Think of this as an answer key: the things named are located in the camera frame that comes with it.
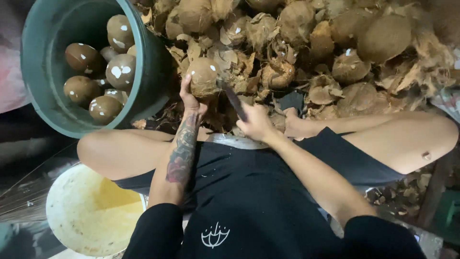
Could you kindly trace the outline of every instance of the leg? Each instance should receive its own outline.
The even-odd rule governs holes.
[[[82,163],[110,180],[138,176],[156,163],[174,136],[154,130],[99,130],[85,135],[77,147]],[[200,128],[198,140],[207,139]]]
[[[287,112],[287,133],[312,137],[325,127],[343,136],[379,162],[402,174],[409,174],[452,150],[459,137],[458,128],[448,118],[425,112],[359,116],[324,121],[296,118]],[[424,159],[428,152],[430,159]]]

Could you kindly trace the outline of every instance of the person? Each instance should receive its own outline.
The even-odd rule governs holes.
[[[238,127],[266,146],[236,148],[244,138],[216,143],[200,128],[207,106],[190,93],[190,79],[175,136],[101,130],[78,144],[82,163],[149,195],[123,258],[424,257],[414,236],[376,217],[353,185],[400,179],[449,152],[458,138],[450,120],[400,112],[307,121],[291,109],[287,135],[305,138],[291,141],[262,106],[243,103],[247,121]],[[319,206],[344,227],[343,239]]]

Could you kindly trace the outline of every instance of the black shorts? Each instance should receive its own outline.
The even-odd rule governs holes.
[[[359,191],[400,180],[403,174],[367,155],[351,143],[325,128],[317,136],[294,141],[321,161],[334,168]],[[124,189],[148,195],[155,170],[114,181]],[[271,148],[248,150],[212,142],[197,142],[191,181],[186,190],[187,207],[193,209],[212,193],[242,177],[270,174],[282,178],[290,188],[305,191],[289,166]]]

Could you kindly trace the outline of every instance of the white logo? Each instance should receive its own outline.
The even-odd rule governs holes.
[[[207,235],[203,235],[203,233],[201,234],[201,241],[203,241],[203,244],[205,246],[211,247],[212,249],[214,249],[214,247],[219,246],[220,244],[222,244],[222,242],[225,241],[225,239],[228,237],[228,235],[230,233],[230,230],[228,230],[227,233],[222,233],[222,231],[220,231],[219,222],[217,222],[217,224],[216,224],[216,229],[214,229],[214,233],[213,233],[212,228],[213,227],[211,227],[211,230],[210,230],[209,234],[207,234]],[[217,237],[217,241],[212,242],[211,237]]]

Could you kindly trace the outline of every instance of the tattooed arm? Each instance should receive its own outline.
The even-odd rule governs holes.
[[[184,101],[184,117],[171,146],[165,150],[150,185],[147,207],[160,203],[179,205],[184,196],[195,156],[196,138],[201,118],[207,105],[199,103],[190,93],[191,76],[181,84],[180,96]]]

